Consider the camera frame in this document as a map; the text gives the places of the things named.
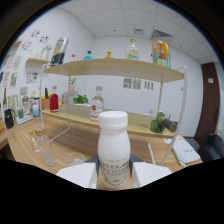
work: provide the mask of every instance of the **red bottle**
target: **red bottle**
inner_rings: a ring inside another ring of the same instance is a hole
[[[58,95],[56,94],[57,86],[53,86],[53,91],[50,96],[50,112],[58,112]]]

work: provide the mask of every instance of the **paper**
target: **paper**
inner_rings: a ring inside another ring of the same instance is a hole
[[[12,54],[12,55],[9,56],[6,69],[10,69],[12,67],[12,63],[13,63],[14,57],[15,57],[15,54]]]
[[[2,88],[7,87],[8,85],[8,80],[9,80],[9,71],[5,72],[4,78],[3,78],[3,82],[2,82]]]
[[[18,70],[21,59],[22,59],[22,56],[16,56],[12,66],[12,70]]]
[[[12,72],[10,87],[16,87],[16,79],[17,79],[18,72]]]

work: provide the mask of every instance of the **wall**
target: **wall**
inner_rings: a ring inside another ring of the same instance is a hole
[[[95,38],[92,46],[92,56],[95,59],[104,58],[107,50],[110,49],[112,50],[112,57],[124,59],[129,39],[128,37]],[[151,60],[152,41],[136,38],[136,46],[139,48],[139,60],[149,62]],[[171,47],[170,56],[173,69],[182,65],[187,67],[187,101],[180,132],[184,136],[193,137],[202,108],[203,80],[201,66],[189,56]],[[102,97],[105,100],[106,109],[148,114],[150,109],[157,108],[159,83],[154,82],[154,90],[145,89],[144,80],[141,83],[141,90],[124,89],[123,79],[123,77],[110,76],[88,77],[87,97],[91,100],[96,93],[96,86],[102,85]],[[183,81],[164,84],[163,87],[161,109],[168,111],[171,114],[171,120],[175,121],[179,118],[182,104],[183,91],[181,91],[181,86],[184,86]]]
[[[39,29],[40,34],[37,38],[31,37],[31,33],[35,30]],[[48,43],[52,45],[52,49],[50,50],[49,60],[52,57],[54,47],[56,45],[57,40],[60,37],[68,37],[69,44],[65,53],[64,63],[69,62],[71,59],[71,55],[74,53],[76,55],[75,60],[81,60],[86,52],[91,49],[93,43],[92,34],[83,27],[83,25],[72,15],[65,12],[62,9],[53,9],[46,14],[39,17],[36,21],[34,21],[22,34],[24,41],[32,41],[30,49],[32,48],[31,56],[35,53],[40,53],[42,47],[45,45],[40,43],[39,39],[42,35],[47,35],[50,37]],[[42,71],[42,64],[29,63],[26,60],[30,55],[29,51],[20,50],[20,47],[12,47],[8,54],[15,54],[16,56],[21,56],[21,62],[18,67],[18,76],[16,87],[10,87],[11,73],[14,72],[12,68],[6,69],[7,64],[1,68],[1,71],[10,71],[8,84],[6,87],[6,95],[19,95],[20,87],[28,86],[28,96],[30,97],[33,90],[38,91],[38,87],[40,86],[40,73]],[[37,84],[26,84],[26,75],[27,73],[34,71],[38,72]],[[86,77],[80,78],[80,83],[85,83]],[[61,94],[64,91],[67,91],[68,88],[68,77],[62,75],[53,75],[53,74],[43,74],[42,80],[42,89],[45,87],[48,88],[49,93],[52,92],[52,86],[57,86],[57,93],[61,98]],[[2,102],[4,96],[4,88],[3,80],[1,82],[0,88],[0,99]]]

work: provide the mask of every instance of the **label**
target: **label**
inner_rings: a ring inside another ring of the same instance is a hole
[[[94,118],[94,120],[99,119],[101,112],[103,112],[103,103],[98,100],[93,100],[90,108],[90,118]]]
[[[108,187],[121,187],[126,183],[129,158],[120,160],[100,160],[102,179]]]
[[[165,42],[154,41],[152,43],[152,58],[154,64],[171,68],[170,53]]]

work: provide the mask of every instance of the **wooden table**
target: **wooden table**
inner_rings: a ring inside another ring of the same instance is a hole
[[[43,116],[44,124],[47,129],[47,135],[50,139],[61,133],[67,128],[67,121],[56,119],[50,116]],[[51,142],[52,148],[57,158],[57,164],[53,167],[47,166],[40,154],[35,154],[32,150],[32,146],[29,142],[29,131],[34,129],[37,124],[41,124],[40,117],[34,118],[24,124],[17,125],[11,129],[6,129],[0,134],[0,143],[7,140],[9,142],[12,154],[16,161],[25,164],[34,165],[47,172],[56,174],[60,169],[64,168],[64,157],[71,152],[79,152],[86,156],[87,160],[97,155],[97,144],[100,134],[100,129],[95,127],[87,127],[76,123],[71,123],[71,129]],[[146,163],[152,163],[150,153],[148,150],[148,137],[129,134],[131,142],[131,153]],[[156,164],[159,164],[164,157],[168,145],[165,144],[162,138],[153,138],[152,149],[155,157]],[[187,166],[201,163],[197,162],[189,163]],[[172,172],[183,169],[176,160],[175,155],[171,151],[168,155],[165,163],[165,167],[168,167]],[[101,170],[99,172],[97,189],[101,190],[114,190],[107,188],[101,178]],[[127,183],[116,190],[132,189],[132,181],[130,173],[128,174]]]

